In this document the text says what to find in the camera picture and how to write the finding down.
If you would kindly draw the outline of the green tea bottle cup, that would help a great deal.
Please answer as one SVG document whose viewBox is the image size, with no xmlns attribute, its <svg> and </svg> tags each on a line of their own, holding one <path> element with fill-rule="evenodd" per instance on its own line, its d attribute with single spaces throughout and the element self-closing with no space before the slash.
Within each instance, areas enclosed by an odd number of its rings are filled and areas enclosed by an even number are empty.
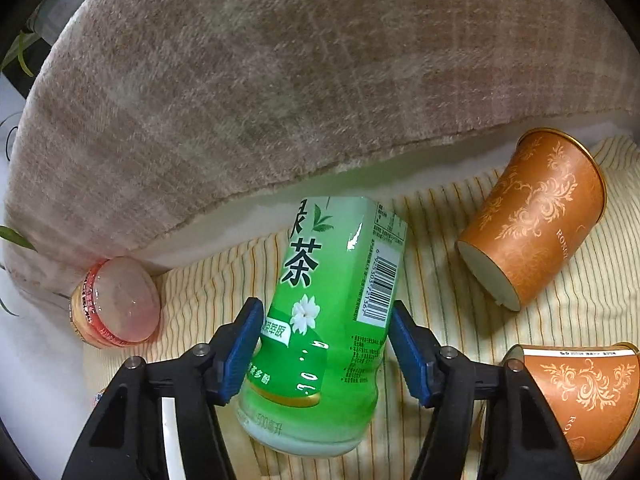
<svg viewBox="0 0 640 480">
<path fill-rule="evenodd" d="M 274 450 L 356 448 L 378 403 L 407 223 L 367 197 L 302 200 L 236 412 Z"/>
</svg>

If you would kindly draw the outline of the orange paper cup near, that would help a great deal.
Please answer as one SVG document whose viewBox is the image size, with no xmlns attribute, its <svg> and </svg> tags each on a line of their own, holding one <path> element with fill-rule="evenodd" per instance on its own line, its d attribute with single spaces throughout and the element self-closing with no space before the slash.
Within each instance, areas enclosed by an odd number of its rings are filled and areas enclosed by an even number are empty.
<svg viewBox="0 0 640 480">
<path fill-rule="evenodd" d="M 639 350 L 630 342 L 604 348 L 516 344 L 518 359 L 560 424 L 578 463 L 600 460 L 629 427 L 639 403 Z"/>
</svg>

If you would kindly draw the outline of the orange paper cup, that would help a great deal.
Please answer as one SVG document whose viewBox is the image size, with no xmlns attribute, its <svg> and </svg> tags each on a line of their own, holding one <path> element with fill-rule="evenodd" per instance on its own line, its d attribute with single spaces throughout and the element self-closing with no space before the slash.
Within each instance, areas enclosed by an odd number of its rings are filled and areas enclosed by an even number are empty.
<svg viewBox="0 0 640 480">
<path fill-rule="evenodd" d="M 605 206 L 605 177 L 590 151 L 561 130 L 535 128 L 518 140 L 457 248 L 495 302 L 518 312 L 574 256 Z"/>
<path fill-rule="evenodd" d="M 516 344 L 518 359 L 560 424 L 578 463 L 600 460 L 629 427 L 639 403 L 639 350 L 630 342 L 604 348 Z"/>
</svg>

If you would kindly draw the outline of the red snack cup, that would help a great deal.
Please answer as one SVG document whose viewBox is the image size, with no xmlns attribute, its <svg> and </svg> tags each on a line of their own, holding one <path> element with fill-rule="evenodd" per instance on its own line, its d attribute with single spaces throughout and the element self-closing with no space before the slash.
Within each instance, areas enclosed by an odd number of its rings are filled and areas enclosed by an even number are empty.
<svg viewBox="0 0 640 480">
<path fill-rule="evenodd" d="M 147 341 L 160 325 L 160 296 L 150 274 L 134 259 L 98 262 L 70 296 L 70 325 L 98 349 Z"/>
</svg>

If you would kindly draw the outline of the orange paper cup far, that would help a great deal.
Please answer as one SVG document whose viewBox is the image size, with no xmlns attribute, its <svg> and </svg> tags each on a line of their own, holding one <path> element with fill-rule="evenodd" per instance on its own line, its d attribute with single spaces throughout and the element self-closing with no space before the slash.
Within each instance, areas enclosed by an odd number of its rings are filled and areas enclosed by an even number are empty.
<svg viewBox="0 0 640 480">
<path fill-rule="evenodd" d="M 457 248 L 495 302 L 518 312 L 574 256 L 605 206 L 605 177 L 590 151 L 561 130 L 535 128 L 518 140 Z"/>
</svg>

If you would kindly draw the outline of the striped yellow towel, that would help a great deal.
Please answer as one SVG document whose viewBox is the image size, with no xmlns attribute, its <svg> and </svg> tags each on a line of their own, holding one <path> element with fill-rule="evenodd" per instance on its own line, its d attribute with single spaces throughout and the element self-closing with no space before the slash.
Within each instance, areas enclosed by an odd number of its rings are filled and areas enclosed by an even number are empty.
<svg viewBox="0 0 640 480">
<path fill-rule="evenodd" d="M 69 479 L 606 479 L 639 456 L 639 149 L 526 133 L 503 172 L 163 274 Z"/>
</svg>

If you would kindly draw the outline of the plaid blanket on backrest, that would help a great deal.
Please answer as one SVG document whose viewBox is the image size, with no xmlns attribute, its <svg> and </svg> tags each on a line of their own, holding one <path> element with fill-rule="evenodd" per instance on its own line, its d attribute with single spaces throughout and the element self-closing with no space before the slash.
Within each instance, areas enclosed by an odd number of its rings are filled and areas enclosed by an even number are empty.
<svg viewBox="0 0 640 480">
<path fill-rule="evenodd" d="M 223 203 L 519 120 L 637 114 L 639 51 L 604 0 L 85 0 L 9 166 L 15 281 Z"/>
</svg>

